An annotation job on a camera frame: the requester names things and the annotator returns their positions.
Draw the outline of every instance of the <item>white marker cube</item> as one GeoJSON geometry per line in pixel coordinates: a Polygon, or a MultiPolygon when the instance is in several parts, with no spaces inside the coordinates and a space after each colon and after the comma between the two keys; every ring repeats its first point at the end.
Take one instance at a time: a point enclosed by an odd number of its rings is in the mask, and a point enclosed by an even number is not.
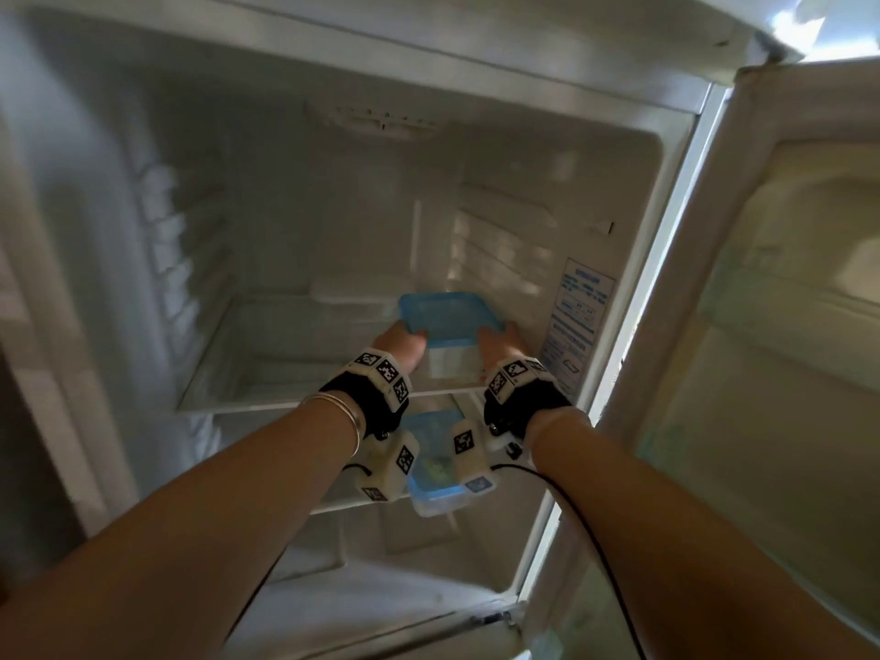
{"type": "Polygon", "coordinates": [[[483,446],[482,426],[472,419],[459,421],[452,429],[452,468],[456,481],[469,495],[483,495],[498,486],[483,446]]]}
{"type": "Polygon", "coordinates": [[[357,477],[358,491],[374,502],[394,502],[407,490],[407,479],[419,457],[419,441],[408,430],[396,431],[388,438],[388,447],[367,464],[373,472],[357,477]]]}

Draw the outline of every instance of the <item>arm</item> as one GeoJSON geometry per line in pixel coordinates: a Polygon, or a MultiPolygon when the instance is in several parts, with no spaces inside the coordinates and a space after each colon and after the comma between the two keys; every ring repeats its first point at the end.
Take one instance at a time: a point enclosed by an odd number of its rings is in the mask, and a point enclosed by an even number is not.
{"type": "MultiPolygon", "coordinates": [[[[525,352],[510,324],[482,332],[480,347],[487,369],[525,352]]],[[[596,533],[656,657],[878,657],[733,525],[582,412],[537,412],[526,443],[596,533]]]]}
{"type": "MultiPolygon", "coordinates": [[[[397,323],[374,347],[410,372],[425,339],[397,323]]],[[[0,657],[215,654],[356,440],[314,400],[192,468],[0,609],[0,657]]]]}

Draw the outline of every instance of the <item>hand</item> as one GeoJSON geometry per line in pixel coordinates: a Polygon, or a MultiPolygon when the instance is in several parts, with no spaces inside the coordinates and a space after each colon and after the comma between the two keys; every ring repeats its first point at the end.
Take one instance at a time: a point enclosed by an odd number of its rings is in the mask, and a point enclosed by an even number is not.
{"type": "Polygon", "coordinates": [[[419,365],[428,346],[428,332],[412,334],[403,320],[395,322],[388,331],[373,341],[376,349],[391,354],[401,365],[404,375],[409,375],[419,365]]]}
{"type": "Polygon", "coordinates": [[[530,356],[529,346],[519,334],[516,322],[504,325],[504,331],[493,331],[487,326],[480,327],[477,332],[479,354],[483,358],[483,369],[489,372],[498,362],[512,356],[530,356]]]}

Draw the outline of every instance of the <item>container lid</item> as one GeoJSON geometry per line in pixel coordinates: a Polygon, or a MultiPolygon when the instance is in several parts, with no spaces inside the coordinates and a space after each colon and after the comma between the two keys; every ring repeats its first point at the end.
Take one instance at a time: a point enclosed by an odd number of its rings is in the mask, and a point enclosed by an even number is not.
{"type": "Polygon", "coordinates": [[[457,483],[452,468],[452,427],[465,417],[460,410],[437,410],[404,416],[401,428],[419,441],[419,457],[409,474],[409,494],[421,501],[435,501],[468,491],[457,483]]]}
{"type": "Polygon", "coordinates": [[[503,330],[488,305],[471,292],[405,294],[400,307],[410,333],[428,331],[428,347],[476,345],[481,326],[503,330]]]}

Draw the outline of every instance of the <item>refrigerator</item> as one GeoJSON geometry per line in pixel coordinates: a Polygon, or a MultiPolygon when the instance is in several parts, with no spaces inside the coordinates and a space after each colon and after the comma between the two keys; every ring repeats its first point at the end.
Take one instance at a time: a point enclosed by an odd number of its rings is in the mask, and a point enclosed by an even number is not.
{"type": "MultiPolygon", "coordinates": [[[[14,0],[0,342],[85,531],[295,407],[395,295],[473,291],[874,634],[880,81],[794,64],[822,1],[14,0]]],[[[474,376],[412,381],[481,414],[474,376]]],[[[423,518],[354,477],[223,657],[633,653],[539,480],[423,518]]]]}

